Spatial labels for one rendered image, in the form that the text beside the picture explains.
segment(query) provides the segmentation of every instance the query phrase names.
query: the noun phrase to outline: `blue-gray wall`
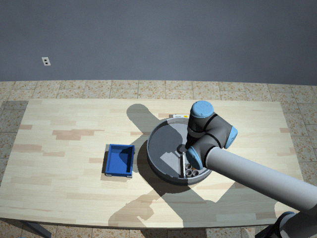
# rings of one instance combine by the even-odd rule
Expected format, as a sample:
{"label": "blue-gray wall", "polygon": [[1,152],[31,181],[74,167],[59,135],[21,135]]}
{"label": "blue-gray wall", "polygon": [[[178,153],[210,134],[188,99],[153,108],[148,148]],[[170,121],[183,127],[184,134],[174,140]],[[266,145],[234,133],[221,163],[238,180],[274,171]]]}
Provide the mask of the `blue-gray wall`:
{"label": "blue-gray wall", "polygon": [[80,79],[317,85],[317,1],[0,0],[0,81]]}

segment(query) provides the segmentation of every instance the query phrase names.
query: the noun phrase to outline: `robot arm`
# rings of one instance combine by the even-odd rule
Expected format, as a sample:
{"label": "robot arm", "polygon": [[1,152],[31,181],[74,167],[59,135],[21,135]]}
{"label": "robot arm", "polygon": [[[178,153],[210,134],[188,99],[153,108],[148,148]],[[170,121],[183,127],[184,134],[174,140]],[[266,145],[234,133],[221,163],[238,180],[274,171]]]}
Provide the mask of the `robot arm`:
{"label": "robot arm", "polygon": [[296,215],[282,214],[273,227],[278,227],[278,236],[305,238],[317,234],[317,187],[222,150],[231,145],[238,132],[215,115],[209,102],[193,105],[186,144],[189,163],[196,169],[206,167],[301,211]]}

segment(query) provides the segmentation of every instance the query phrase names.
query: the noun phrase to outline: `white outlet plate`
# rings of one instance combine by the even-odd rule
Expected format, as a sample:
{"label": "white outlet plate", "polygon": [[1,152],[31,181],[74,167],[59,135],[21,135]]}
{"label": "white outlet plate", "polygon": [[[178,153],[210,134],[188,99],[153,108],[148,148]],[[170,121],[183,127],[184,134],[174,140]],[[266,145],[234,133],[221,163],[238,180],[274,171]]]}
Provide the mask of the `white outlet plate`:
{"label": "white outlet plate", "polygon": [[51,64],[48,57],[42,57],[42,61],[43,61],[45,66],[50,66],[50,64]]}

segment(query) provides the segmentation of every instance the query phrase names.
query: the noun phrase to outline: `table top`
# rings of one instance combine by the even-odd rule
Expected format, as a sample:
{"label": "table top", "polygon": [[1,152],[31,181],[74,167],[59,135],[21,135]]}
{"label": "table top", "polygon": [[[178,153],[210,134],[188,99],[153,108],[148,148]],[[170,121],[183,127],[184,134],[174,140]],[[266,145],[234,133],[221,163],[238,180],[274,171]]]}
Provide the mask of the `table top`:
{"label": "table top", "polygon": [[[294,211],[215,171],[177,186],[147,161],[151,131],[197,100],[31,99],[0,187],[0,216],[121,228],[275,223]],[[303,180],[279,102],[209,101],[238,129],[229,152]],[[110,144],[134,145],[133,178],[107,177]]]}

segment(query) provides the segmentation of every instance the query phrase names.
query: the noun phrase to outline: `tiled floor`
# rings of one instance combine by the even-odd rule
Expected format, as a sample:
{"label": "tiled floor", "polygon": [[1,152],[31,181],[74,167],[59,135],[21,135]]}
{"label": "tiled floor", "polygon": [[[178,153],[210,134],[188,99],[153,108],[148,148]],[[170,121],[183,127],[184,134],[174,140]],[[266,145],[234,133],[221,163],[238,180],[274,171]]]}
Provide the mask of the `tiled floor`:
{"label": "tiled floor", "polygon": [[[317,186],[317,86],[200,81],[77,80],[0,82],[0,183],[28,100],[142,98],[279,101],[304,181]],[[265,227],[118,230],[43,225],[52,238],[254,238]],[[19,221],[0,218],[0,238],[37,238]]]}

